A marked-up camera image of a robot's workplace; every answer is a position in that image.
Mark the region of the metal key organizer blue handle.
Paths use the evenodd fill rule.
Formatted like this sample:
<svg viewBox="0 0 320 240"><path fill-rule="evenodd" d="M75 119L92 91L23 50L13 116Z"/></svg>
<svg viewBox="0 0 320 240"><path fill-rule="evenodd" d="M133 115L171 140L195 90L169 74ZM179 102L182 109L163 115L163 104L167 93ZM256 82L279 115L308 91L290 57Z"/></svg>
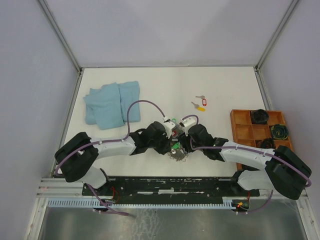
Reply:
<svg viewBox="0 0 320 240"><path fill-rule="evenodd" d="M185 162L186 158L188 157L188 154L183 150L181 147L179 141L178 141L178 136L180 134L184 133L182 127L178 124L172 132L172 138L171 138L171 151L168 152L168 156L170 159L175 160L177 162ZM178 149L172 149L172 146L175 143L179 143L179 148Z"/></svg>

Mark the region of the key yellow tag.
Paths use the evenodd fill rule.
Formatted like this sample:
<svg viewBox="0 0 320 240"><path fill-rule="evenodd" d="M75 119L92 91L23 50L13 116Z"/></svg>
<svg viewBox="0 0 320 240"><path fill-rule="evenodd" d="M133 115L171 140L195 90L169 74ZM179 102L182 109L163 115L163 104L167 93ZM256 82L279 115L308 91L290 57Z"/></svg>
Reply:
<svg viewBox="0 0 320 240"><path fill-rule="evenodd" d="M199 104L196 104L194 102L191 102L194 106L194 108L200 112L204 112L205 111L205 108L201 107Z"/></svg>

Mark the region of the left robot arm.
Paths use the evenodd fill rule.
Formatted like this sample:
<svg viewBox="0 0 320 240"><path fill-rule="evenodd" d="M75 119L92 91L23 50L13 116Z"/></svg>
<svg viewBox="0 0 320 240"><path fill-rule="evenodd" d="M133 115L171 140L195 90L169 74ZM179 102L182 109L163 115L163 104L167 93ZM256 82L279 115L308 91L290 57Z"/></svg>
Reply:
<svg viewBox="0 0 320 240"><path fill-rule="evenodd" d="M93 138L86 132L76 134L54 155L57 162L55 174L62 171L62 177L68 183L81 181L90 185L99 195L106 195L111 189L107 174L93 163L102 158L114 156L134 156L148 149L164 155L171 151L171 139L176 124L155 121L147 128L130 132L122 139Z"/></svg>

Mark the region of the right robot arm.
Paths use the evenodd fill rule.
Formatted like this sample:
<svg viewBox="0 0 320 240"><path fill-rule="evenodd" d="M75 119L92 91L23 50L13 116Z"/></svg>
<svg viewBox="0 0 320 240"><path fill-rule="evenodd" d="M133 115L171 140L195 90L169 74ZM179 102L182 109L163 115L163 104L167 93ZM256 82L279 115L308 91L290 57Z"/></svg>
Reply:
<svg viewBox="0 0 320 240"><path fill-rule="evenodd" d="M182 146L189 153L200 151L213 161L237 163L252 170L238 170L229 183L236 196L251 190L277 191L282 196L298 200L310 187L311 169L284 145L273 148L245 146L226 138L212 137L202 124L180 123Z"/></svg>

